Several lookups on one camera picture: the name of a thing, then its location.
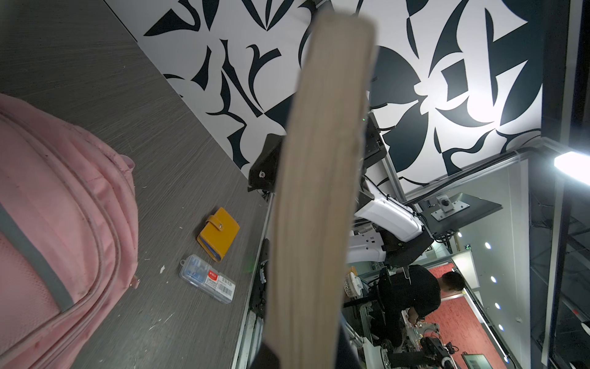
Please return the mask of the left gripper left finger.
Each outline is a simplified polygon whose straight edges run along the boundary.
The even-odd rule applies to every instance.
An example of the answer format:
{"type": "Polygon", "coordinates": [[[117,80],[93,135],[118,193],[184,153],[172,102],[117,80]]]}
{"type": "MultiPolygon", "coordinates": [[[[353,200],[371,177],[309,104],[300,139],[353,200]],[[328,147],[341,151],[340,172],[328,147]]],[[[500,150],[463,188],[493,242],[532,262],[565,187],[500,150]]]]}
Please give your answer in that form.
{"type": "Polygon", "coordinates": [[[278,356],[272,349],[263,341],[256,353],[249,369],[280,369],[281,363],[278,356]]]}

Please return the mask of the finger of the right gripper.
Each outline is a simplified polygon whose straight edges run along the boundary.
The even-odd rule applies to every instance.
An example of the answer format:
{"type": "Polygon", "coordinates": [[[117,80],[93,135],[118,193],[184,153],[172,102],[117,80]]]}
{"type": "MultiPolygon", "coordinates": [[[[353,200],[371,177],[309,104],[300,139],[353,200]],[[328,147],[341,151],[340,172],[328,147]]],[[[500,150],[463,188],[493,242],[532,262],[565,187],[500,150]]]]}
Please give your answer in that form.
{"type": "Polygon", "coordinates": [[[274,192],[283,141],[282,135],[267,135],[262,151],[248,173],[249,192],[274,192]]]}

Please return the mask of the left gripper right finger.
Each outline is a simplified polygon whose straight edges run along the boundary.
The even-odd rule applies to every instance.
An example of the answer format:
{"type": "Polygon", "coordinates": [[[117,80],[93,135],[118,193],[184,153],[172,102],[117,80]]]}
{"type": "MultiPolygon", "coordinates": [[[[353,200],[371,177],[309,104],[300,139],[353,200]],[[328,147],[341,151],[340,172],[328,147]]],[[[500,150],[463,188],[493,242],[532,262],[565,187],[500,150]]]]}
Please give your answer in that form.
{"type": "Polygon", "coordinates": [[[336,369],[361,369],[357,356],[348,340],[345,330],[341,327],[339,330],[338,342],[336,346],[336,369]]]}

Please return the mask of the dark blue notebook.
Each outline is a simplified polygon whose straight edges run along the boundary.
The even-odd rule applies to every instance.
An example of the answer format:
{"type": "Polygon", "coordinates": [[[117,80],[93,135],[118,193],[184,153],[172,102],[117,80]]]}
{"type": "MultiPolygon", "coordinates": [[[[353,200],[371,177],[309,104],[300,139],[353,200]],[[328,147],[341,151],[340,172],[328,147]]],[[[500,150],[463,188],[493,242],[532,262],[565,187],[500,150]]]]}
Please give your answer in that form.
{"type": "Polygon", "coordinates": [[[278,168],[264,343],[282,368],[332,368],[364,153],[376,29],[319,14],[278,168]]]}

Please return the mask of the pink student backpack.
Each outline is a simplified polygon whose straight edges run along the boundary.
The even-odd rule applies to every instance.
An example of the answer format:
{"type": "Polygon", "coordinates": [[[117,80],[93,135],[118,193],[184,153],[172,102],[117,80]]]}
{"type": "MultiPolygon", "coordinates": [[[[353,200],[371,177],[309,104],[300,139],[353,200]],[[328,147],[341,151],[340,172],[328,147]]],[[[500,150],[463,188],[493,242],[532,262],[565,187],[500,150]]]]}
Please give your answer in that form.
{"type": "Polygon", "coordinates": [[[1,97],[1,366],[68,368],[136,283],[135,165],[1,97]]]}

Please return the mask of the person in black shirt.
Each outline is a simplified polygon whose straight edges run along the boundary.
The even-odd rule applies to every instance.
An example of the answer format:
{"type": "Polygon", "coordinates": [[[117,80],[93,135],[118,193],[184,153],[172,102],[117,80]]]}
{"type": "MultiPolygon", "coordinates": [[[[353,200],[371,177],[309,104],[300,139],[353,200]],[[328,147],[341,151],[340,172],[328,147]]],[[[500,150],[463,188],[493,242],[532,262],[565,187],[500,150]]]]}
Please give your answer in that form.
{"type": "Polygon", "coordinates": [[[402,313],[415,325],[436,311],[441,305],[442,294],[461,292],[466,281],[459,272],[447,272],[439,278],[425,267],[414,264],[409,267],[410,276],[403,272],[390,274],[387,268],[380,271],[376,295],[382,304],[382,315],[374,315],[371,334],[378,344],[389,341],[393,347],[403,343],[402,313]]]}

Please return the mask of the clear pen refill box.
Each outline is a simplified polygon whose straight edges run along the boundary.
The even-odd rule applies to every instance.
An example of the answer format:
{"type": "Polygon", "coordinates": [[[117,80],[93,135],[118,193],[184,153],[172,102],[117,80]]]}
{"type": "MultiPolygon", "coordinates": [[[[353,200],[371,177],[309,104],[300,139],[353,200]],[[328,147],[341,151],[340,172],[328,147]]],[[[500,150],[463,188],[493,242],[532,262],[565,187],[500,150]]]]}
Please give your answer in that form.
{"type": "Polygon", "coordinates": [[[236,284],[227,276],[219,273],[197,255],[190,255],[181,260],[180,265],[181,279],[223,304],[232,303],[236,284]]]}

